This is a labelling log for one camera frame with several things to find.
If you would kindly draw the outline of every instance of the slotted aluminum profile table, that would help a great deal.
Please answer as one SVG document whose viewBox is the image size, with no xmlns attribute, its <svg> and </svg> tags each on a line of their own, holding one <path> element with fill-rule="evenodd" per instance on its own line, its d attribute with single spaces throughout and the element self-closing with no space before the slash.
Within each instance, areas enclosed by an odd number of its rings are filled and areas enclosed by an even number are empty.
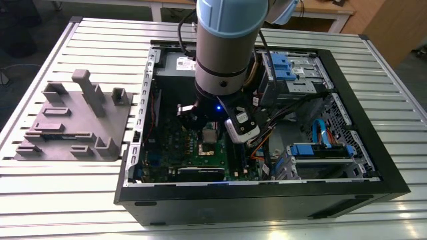
<svg viewBox="0 0 427 240">
<path fill-rule="evenodd" d="M 411 193 L 338 219 L 142 227 L 114 205 L 122 161 L 14 160 L 50 82 L 68 91 L 88 69 L 104 91 L 135 93 L 124 141 L 132 140 L 151 40 L 178 40 L 178 24 L 75 17 L 0 134 L 0 237 L 119 239 L 421 239 L 427 237 L 427 114 L 378 50 L 357 35 L 266 29 L 268 44 L 330 50 L 398 165 Z M 184 41 L 195 41 L 191 26 Z"/>
</svg>

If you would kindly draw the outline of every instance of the white sticker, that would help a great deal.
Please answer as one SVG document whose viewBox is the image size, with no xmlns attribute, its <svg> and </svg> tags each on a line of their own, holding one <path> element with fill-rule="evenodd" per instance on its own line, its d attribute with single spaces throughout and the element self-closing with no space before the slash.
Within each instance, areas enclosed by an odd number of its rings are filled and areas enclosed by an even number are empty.
<svg viewBox="0 0 427 240">
<path fill-rule="evenodd" d="M 294 68 L 292 70 L 295 74 L 304 74 L 304 70 L 300 68 Z"/>
<path fill-rule="evenodd" d="M 254 97 L 254 106 L 258 107 L 260 105 L 260 99 Z"/>
<path fill-rule="evenodd" d="M 236 116 L 236 118 L 238 118 L 238 122 L 239 122 L 240 124 L 246 123 L 246 122 L 250 120 L 250 117 L 248 117 L 248 115 L 247 115 L 246 112 L 240 113 L 240 114 Z"/>
<path fill-rule="evenodd" d="M 262 170 L 264 171 L 264 173 L 267 175 L 270 175 L 270 168 L 268 168 L 268 166 L 266 164 L 262 166 Z"/>
<path fill-rule="evenodd" d="M 176 70 L 178 71 L 196 71 L 196 62 L 187 57 L 176 59 Z"/>
</svg>

